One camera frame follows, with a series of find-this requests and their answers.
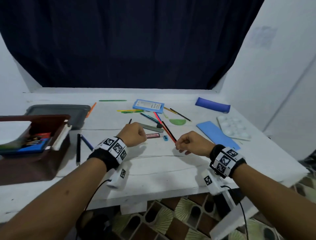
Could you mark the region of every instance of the cable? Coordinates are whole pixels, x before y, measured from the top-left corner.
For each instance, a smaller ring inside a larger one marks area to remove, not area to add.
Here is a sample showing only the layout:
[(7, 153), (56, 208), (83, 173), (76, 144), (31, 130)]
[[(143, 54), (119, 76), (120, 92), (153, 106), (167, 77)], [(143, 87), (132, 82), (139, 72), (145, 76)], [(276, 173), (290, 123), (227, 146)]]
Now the cable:
[(88, 208), (88, 206), (89, 206), (89, 204), (90, 204), (92, 198), (94, 197), (94, 195), (95, 195), (95, 193), (97, 192), (97, 190), (102, 186), (102, 184), (105, 183), (105, 182), (111, 182), (111, 181), (112, 181), (112, 179), (107, 179), (107, 180), (103, 181), (103, 182), (97, 187), (97, 189), (94, 191), (92, 197), (91, 197), (90, 200), (88, 201), (87, 206), (86, 206), (85, 209), (83, 210), (83, 213), (87, 210), (87, 208)]
[[(230, 190), (232, 190), (229, 186), (226, 186), (226, 185), (223, 185), (223, 186), (221, 186), (221, 187), (227, 187), (227, 188), (229, 188)], [(247, 240), (249, 240), (245, 211), (244, 211), (244, 208), (242, 207), (242, 204), (241, 204), (240, 201), (239, 201), (239, 204), (240, 204), (240, 207), (241, 207), (241, 210), (242, 210), (242, 214), (244, 215)]]

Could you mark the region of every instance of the dark blue curtain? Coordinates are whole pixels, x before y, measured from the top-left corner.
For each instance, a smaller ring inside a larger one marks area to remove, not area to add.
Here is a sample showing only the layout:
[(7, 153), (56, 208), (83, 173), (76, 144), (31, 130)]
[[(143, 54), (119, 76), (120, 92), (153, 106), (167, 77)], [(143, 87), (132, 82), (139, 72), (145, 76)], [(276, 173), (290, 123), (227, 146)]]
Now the dark blue curtain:
[(43, 87), (210, 89), (264, 0), (2, 0), (0, 32)]

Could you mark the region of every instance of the fist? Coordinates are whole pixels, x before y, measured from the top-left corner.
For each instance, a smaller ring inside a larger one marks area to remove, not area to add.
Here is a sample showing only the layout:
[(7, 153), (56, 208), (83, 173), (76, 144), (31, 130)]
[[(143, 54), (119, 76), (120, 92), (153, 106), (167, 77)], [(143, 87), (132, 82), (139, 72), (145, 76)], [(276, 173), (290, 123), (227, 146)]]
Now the fist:
[(191, 131), (182, 135), (175, 146), (180, 153), (186, 151), (185, 155), (194, 153), (199, 156), (210, 157), (210, 153), (215, 144), (198, 133)]
[(134, 147), (146, 141), (146, 134), (139, 123), (126, 124), (117, 137), (121, 138), (127, 147)]

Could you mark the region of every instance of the brown tray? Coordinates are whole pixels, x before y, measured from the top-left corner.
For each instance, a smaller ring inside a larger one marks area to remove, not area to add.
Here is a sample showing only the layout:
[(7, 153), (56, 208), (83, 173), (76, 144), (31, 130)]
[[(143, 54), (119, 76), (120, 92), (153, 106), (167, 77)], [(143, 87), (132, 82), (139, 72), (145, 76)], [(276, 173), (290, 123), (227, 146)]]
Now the brown tray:
[[(52, 146), (63, 130), (65, 120), (70, 115), (33, 115), (33, 116), (5, 116), (0, 121), (31, 121), (30, 134), (51, 133)], [(69, 134), (64, 139), (58, 151), (52, 148), (42, 153), (3, 156), (0, 160), (0, 185), (9, 185), (25, 182), (52, 180), (58, 171), (61, 161), (70, 146)]]

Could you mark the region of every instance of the grey container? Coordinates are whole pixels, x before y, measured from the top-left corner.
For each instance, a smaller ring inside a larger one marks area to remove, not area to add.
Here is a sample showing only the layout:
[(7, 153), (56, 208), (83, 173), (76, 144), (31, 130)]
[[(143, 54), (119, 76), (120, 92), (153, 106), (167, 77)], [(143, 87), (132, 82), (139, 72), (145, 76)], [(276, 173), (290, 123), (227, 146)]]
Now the grey container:
[(25, 115), (70, 115), (68, 124), (72, 125), (72, 130), (78, 130), (90, 109), (89, 105), (41, 104), (30, 106)]

